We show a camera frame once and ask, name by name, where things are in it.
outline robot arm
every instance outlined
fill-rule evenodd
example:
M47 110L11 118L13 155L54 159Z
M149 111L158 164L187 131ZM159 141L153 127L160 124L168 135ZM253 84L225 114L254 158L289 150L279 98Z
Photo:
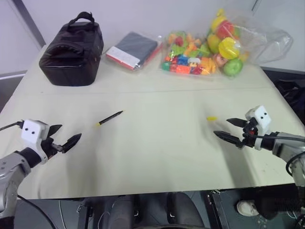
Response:
M302 212L305 212L305 137L283 132L271 132L269 124L271 118L263 106L258 106L248 111L247 120L230 118L227 121L235 126L243 128L243 140L224 131L214 133L224 141L235 144L238 148L244 146L261 148L283 159L287 172L293 177L298 187L301 199Z
M22 129L21 137L26 148L0 159L0 229L13 228L18 187L31 168L45 164L57 152L66 153L81 137L81 134L74 135L61 146L54 144L50 137L61 125L49 126L30 119L16 122L15 125Z

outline table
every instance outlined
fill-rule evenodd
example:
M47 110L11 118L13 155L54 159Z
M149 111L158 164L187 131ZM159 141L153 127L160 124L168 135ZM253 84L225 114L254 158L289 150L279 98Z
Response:
M213 134L242 130L225 120L263 104L271 130L304 134L304 126L263 71L246 65L234 80L202 80L158 70L160 56L142 72L101 61L96 81L59 87L38 67L41 51L0 114L0 126L20 119L63 124L62 144L83 133L68 153L38 165L19 188L26 198L88 196L255 187L292 183L285 162L266 150L237 149ZM95 127L103 118L120 116ZM217 116L216 121L206 117ZM0 133L0 156L22 149L20 130Z

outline white shoe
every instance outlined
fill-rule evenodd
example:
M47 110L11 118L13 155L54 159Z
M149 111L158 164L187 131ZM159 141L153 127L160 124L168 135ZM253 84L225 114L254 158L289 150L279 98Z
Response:
M257 216L259 215L256 210L254 200L241 200L236 205L237 211L243 216Z

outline black pen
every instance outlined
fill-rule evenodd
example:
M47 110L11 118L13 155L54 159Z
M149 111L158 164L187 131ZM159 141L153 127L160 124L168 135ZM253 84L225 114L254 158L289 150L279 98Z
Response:
M120 115L122 112L123 112L123 111L119 111L119 112L117 112L117 113L115 113L115 114L109 116L108 118L105 118L104 120L101 120L101 121L98 122L96 125L97 125L97 126L100 126L100 125L102 125L103 123L108 122L110 119L112 119L112 118L114 118L114 117Z

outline clear plastic bag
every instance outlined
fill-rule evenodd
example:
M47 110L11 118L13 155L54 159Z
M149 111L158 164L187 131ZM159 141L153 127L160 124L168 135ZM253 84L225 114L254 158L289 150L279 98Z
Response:
M162 48L161 36L130 32L106 52L107 59L136 71L142 69Z
M209 75L216 71L212 53L203 36L171 32L164 42L160 68L177 74Z
M220 9L211 23L207 43L218 68L227 76L235 76L245 61L262 64L284 58L293 38L240 11Z

